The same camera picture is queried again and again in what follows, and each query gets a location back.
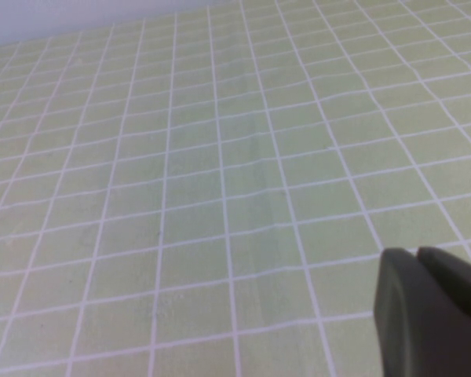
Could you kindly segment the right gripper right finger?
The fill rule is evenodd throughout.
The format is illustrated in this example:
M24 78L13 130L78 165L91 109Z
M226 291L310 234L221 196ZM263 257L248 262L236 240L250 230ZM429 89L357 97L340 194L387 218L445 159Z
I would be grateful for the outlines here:
M471 264L437 247L420 247L417 259L449 299L471 317Z

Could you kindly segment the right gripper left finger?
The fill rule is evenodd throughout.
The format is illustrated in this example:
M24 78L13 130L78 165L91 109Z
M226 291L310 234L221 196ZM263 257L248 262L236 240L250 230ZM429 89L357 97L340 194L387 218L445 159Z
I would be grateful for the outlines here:
M385 376L471 376L471 317L402 248L382 252L374 322Z

